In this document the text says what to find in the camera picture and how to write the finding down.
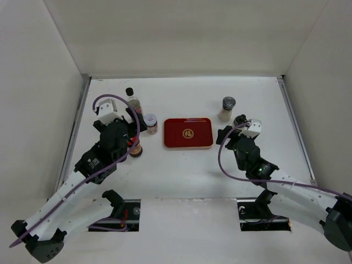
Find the red-lid chili sauce jar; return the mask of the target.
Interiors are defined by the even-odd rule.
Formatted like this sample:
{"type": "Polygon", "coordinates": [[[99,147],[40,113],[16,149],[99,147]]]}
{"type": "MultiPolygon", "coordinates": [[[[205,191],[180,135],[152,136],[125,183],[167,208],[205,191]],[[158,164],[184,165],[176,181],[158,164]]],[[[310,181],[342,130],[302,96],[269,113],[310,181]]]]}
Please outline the red-lid chili sauce jar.
{"type": "Polygon", "coordinates": [[[128,141],[128,150],[130,150],[130,149],[131,149],[131,152],[130,152],[129,155],[131,157],[137,158],[137,157],[140,157],[142,155],[143,149],[142,149],[142,146],[140,144],[140,140],[137,140],[136,136],[132,137],[128,141]],[[132,148],[132,145],[134,144],[134,142],[136,142],[136,146],[134,148],[132,148]]]}

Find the small white-lid spice jar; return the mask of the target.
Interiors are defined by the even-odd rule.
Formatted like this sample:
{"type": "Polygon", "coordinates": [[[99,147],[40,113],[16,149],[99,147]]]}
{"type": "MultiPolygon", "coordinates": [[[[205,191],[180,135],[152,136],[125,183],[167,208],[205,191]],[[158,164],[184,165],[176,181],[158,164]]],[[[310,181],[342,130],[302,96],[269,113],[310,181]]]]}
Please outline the small white-lid spice jar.
{"type": "Polygon", "coordinates": [[[158,132],[157,117],[154,114],[147,114],[144,116],[144,122],[147,126],[147,132],[151,135],[158,132]]]}

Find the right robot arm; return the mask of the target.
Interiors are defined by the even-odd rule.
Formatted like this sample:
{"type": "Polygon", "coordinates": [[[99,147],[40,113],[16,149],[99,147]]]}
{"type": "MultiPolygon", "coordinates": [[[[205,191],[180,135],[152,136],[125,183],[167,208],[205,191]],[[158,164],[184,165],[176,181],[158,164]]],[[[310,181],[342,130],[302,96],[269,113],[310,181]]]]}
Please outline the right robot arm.
{"type": "Polygon", "coordinates": [[[351,195],[304,184],[261,157],[255,139],[261,128],[253,122],[226,126],[217,132],[216,144],[233,151],[238,170],[244,178],[263,188],[255,211],[263,218],[282,216],[320,232],[335,247],[351,251],[351,195]]]}

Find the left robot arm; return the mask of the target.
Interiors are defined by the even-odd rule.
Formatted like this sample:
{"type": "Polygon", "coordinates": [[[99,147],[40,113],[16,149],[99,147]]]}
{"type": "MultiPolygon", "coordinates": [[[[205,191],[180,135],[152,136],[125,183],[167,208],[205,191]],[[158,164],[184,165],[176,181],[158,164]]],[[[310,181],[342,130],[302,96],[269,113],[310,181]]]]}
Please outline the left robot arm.
{"type": "Polygon", "coordinates": [[[96,222],[118,219],[123,214],[125,201],[114,190],[104,191],[91,207],[71,213],[83,198],[117,170],[117,164],[126,160],[135,144],[132,139],[147,129],[142,114],[132,108],[126,108],[132,122],[127,122],[114,110],[108,110],[106,115],[102,115],[102,111],[97,111],[98,120],[93,124],[100,134],[98,142],[82,155],[63,185],[38,212],[11,226],[18,238],[13,245],[23,242],[39,263],[54,259],[74,232],[95,229],[96,222]]]}

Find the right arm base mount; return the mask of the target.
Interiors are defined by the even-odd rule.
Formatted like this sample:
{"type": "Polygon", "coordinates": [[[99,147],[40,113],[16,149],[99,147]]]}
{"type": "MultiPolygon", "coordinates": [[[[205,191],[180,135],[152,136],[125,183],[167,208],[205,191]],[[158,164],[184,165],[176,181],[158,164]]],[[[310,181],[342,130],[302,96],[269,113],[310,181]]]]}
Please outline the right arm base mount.
{"type": "Polygon", "coordinates": [[[274,215],[268,205],[273,192],[264,190],[257,198],[237,199],[242,232],[291,231],[290,220],[274,215]]]}

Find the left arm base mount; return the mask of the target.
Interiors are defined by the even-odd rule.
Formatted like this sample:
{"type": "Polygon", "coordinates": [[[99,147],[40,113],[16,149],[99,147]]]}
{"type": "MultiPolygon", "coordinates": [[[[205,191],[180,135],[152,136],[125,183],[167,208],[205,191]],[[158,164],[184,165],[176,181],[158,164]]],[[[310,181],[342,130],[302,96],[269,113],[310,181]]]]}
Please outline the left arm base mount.
{"type": "Polygon", "coordinates": [[[140,226],[141,200],[125,200],[114,190],[107,190],[102,198],[109,201],[113,210],[88,227],[90,232],[138,232],[140,226]]]}

